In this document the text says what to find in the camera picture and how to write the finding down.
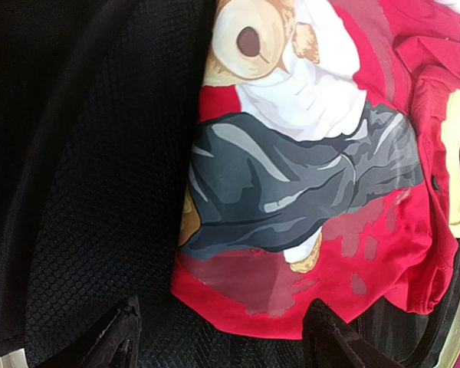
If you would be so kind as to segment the red garment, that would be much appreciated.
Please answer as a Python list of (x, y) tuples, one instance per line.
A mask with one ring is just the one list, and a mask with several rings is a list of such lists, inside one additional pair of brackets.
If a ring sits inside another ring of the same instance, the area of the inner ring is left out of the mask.
[(220, 1), (171, 290), (216, 329), (298, 340), (321, 299), (429, 314), (458, 250), (460, 1)]

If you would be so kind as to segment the yellow garment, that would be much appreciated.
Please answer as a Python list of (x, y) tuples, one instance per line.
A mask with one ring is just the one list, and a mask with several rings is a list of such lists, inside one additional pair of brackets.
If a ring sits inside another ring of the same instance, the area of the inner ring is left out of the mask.
[(449, 176), (448, 224), (455, 238), (460, 238), (460, 90), (455, 90), (448, 98), (441, 139)]

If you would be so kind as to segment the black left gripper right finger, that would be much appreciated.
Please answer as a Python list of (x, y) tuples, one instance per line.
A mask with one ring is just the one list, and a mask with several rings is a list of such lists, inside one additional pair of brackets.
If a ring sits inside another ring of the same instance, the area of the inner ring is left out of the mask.
[(320, 299), (312, 301), (307, 309), (302, 341), (306, 367), (400, 366), (364, 340)]

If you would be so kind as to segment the pale green hard-shell suitcase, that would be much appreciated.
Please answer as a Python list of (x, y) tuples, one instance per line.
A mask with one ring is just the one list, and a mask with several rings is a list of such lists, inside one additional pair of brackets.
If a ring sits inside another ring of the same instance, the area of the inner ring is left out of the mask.
[[(218, 2), (0, 1), (0, 367), (39, 367), (132, 296), (136, 367), (306, 367), (302, 335), (226, 333), (171, 290)], [(344, 320), (399, 367), (458, 359), (456, 240), (429, 314), (381, 297)]]

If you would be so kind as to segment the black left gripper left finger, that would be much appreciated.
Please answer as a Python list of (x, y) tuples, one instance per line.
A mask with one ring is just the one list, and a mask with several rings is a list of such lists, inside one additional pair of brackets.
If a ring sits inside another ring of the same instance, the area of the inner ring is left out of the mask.
[(137, 296), (112, 307), (70, 346), (40, 368), (134, 368), (138, 363), (141, 315)]

